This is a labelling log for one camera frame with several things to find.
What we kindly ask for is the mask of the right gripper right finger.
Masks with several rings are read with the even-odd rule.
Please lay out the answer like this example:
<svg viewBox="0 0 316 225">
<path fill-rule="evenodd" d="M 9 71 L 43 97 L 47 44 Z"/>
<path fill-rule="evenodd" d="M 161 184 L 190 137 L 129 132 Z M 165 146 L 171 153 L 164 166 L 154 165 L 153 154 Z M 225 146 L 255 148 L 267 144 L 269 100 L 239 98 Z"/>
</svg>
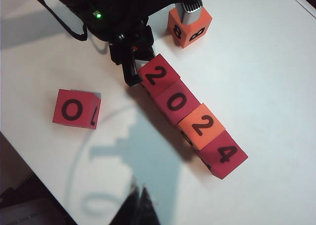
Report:
<svg viewBox="0 0 316 225">
<path fill-rule="evenodd" d="M 159 219 L 146 187 L 143 187 L 140 198 L 140 224 L 159 225 Z"/>
</svg>

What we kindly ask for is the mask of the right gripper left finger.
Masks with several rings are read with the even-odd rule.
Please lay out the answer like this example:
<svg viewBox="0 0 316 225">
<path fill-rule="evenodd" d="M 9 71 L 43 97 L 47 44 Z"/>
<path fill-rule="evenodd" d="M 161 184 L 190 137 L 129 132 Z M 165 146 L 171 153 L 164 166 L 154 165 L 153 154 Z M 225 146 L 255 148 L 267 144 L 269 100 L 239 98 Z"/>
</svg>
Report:
<svg viewBox="0 0 316 225">
<path fill-rule="evenodd" d="M 130 184 L 129 194 L 110 222 L 110 225 L 132 225 L 135 219 L 140 200 L 139 186 L 133 177 Z"/>
</svg>

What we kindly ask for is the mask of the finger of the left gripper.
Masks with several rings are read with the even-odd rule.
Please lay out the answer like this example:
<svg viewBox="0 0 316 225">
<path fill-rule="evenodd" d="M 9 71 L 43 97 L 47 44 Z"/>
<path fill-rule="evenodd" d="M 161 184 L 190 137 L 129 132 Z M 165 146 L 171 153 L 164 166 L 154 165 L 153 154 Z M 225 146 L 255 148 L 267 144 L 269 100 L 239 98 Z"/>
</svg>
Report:
<svg viewBox="0 0 316 225">
<path fill-rule="evenodd" d="M 139 69 L 155 58 L 155 54 L 137 53 L 135 54 L 135 70 L 138 73 Z"/>
<path fill-rule="evenodd" d="M 122 70 L 124 81 L 129 87 L 135 86 L 142 82 L 141 77 L 137 73 L 136 62 L 133 57 L 123 59 Z"/>
</svg>

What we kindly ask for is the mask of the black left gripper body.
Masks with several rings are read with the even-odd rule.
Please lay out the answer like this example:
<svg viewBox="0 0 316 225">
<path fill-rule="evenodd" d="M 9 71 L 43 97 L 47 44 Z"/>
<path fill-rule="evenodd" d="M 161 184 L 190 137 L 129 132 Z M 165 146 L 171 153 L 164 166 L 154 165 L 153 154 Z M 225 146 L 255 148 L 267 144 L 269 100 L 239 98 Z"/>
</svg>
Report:
<svg viewBox="0 0 316 225">
<path fill-rule="evenodd" d="M 129 32 L 123 33 L 113 42 L 109 42 L 109 50 L 111 60 L 116 64 L 122 64 L 124 50 L 129 50 L 136 60 L 150 61 L 154 58 L 155 53 L 153 50 L 154 37 L 150 25 L 143 21 L 134 25 Z"/>
</svg>

